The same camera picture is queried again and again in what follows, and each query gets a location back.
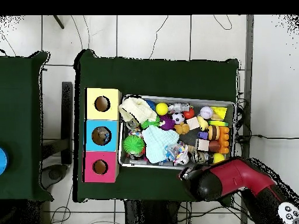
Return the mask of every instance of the shape sorter box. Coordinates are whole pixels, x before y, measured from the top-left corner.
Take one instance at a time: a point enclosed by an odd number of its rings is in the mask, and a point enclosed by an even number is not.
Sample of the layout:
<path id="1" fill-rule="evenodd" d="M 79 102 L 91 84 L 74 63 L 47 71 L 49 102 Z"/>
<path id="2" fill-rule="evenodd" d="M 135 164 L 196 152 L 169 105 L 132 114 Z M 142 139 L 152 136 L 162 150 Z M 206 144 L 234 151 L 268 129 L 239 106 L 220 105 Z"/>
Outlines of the shape sorter box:
<path id="1" fill-rule="evenodd" d="M 87 87 L 85 90 L 86 118 L 88 120 L 119 120 L 121 93 L 117 89 Z M 103 102 L 107 102 L 107 108 L 101 109 Z"/>
<path id="2" fill-rule="evenodd" d="M 105 127 L 111 136 L 110 141 L 105 145 L 98 145 L 92 140 L 92 132 L 97 127 Z M 117 151 L 119 141 L 119 122 L 108 120 L 87 120 L 86 121 L 86 151 Z"/>
<path id="3" fill-rule="evenodd" d="M 99 171 L 95 164 L 101 161 L 105 164 L 106 169 Z M 85 168 L 84 168 L 84 181 L 94 183 L 114 183 L 119 173 L 119 163 L 117 161 L 117 152 L 98 152 L 87 151 L 85 153 Z"/>

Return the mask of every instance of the blue object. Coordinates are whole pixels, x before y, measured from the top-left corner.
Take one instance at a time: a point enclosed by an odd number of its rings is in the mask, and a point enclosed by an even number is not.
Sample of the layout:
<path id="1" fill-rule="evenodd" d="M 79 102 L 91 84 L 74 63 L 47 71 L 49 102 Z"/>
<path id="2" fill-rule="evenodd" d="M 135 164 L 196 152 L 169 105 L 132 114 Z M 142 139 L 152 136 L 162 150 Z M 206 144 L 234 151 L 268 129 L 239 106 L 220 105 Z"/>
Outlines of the blue object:
<path id="1" fill-rule="evenodd" d="M 111 132 L 111 140 L 107 144 L 97 145 L 92 140 L 92 132 L 96 127 L 106 127 Z M 86 121 L 86 151 L 116 151 L 117 148 L 117 121 L 87 120 Z"/>
<path id="2" fill-rule="evenodd" d="M 207 140 L 208 139 L 208 132 L 199 132 L 198 134 L 200 139 Z"/>
<path id="3" fill-rule="evenodd" d="M 4 172 L 4 170 L 6 169 L 7 166 L 7 162 L 8 162 L 8 157 L 6 155 L 6 153 L 4 152 L 4 150 L 2 148 L 0 148 L 0 175 Z"/>
<path id="4" fill-rule="evenodd" d="M 151 100 L 145 100 L 148 105 L 152 108 L 152 110 L 156 111 L 156 104 Z"/>

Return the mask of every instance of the white cloth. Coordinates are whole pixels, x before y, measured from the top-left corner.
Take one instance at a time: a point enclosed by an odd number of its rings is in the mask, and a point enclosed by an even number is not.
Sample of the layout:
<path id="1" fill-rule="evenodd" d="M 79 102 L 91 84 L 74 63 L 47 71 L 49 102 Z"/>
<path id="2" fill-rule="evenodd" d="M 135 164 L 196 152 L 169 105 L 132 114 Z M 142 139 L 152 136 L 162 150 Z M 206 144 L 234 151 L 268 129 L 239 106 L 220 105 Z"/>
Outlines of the white cloth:
<path id="1" fill-rule="evenodd" d="M 136 118 L 142 124 L 146 120 L 153 122 L 157 119 L 156 112 L 142 98 L 130 97 L 126 99 L 123 104 L 119 105 L 119 112 L 125 122 Z"/>

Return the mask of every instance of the dark green table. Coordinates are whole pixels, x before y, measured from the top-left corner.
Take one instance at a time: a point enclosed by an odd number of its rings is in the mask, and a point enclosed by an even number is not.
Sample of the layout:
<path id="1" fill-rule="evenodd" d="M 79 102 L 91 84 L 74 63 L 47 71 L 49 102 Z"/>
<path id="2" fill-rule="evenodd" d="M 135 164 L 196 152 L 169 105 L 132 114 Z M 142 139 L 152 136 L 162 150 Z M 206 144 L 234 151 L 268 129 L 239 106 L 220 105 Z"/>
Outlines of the dark green table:
<path id="1" fill-rule="evenodd" d="M 39 183 L 41 154 L 40 68 L 46 52 L 0 57 L 0 146 L 9 164 L 0 175 L 0 199 L 51 200 Z"/>
<path id="2" fill-rule="evenodd" d="M 238 61 L 98 58 L 91 50 L 83 50 L 78 54 L 74 67 L 74 200 L 128 198 L 190 201 L 181 181 L 176 178 L 177 170 L 121 167 L 113 184 L 82 182 L 84 108 L 80 107 L 80 103 L 84 102 L 84 89 L 112 88 L 118 89 L 123 95 L 235 102 Z"/>

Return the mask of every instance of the stacking cube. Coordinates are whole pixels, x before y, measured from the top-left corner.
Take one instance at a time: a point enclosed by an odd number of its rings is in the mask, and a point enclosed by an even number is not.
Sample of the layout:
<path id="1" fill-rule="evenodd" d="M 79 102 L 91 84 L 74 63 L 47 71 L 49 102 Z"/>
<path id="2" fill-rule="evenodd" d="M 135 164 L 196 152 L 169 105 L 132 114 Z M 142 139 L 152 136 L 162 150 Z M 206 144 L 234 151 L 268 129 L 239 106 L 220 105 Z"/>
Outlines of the stacking cube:
<path id="1" fill-rule="evenodd" d="M 117 89 L 85 89 L 83 182 L 115 182 L 119 173 L 117 147 L 120 100 L 121 93 Z"/>
<path id="2" fill-rule="evenodd" d="M 85 90 L 88 120 L 119 120 L 121 93 L 117 89 L 86 88 Z"/>
<path id="3" fill-rule="evenodd" d="M 86 152 L 84 182 L 114 183 L 118 173 L 117 152 Z"/>

